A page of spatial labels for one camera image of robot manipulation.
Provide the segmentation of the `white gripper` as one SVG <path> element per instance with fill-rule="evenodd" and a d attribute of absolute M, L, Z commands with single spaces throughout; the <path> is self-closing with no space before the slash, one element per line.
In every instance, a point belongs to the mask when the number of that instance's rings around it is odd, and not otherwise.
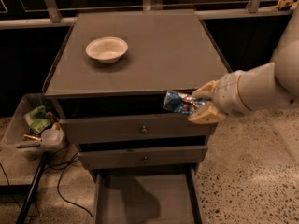
<path fill-rule="evenodd" d="M 246 116 L 251 113 L 240 96 L 239 80 L 243 71 L 226 74 L 219 81 L 211 80 L 192 93 L 194 98 L 212 99 L 199 106 L 188 116 L 188 121 L 194 124 L 219 123 L 226 116 Z"/>

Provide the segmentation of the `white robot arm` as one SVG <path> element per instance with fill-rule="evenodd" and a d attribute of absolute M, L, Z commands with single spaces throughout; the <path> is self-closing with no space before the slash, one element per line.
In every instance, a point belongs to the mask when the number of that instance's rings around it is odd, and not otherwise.
<path fill-rule="evenodd" d="M 188 116 L 195 124 L 218 123 L 268 108 L 282 108 L 299 99 L 299 7 L 292 13 L 270 62 L 249 71 L 235 71 L 192 93 L 208 101 Z"/>

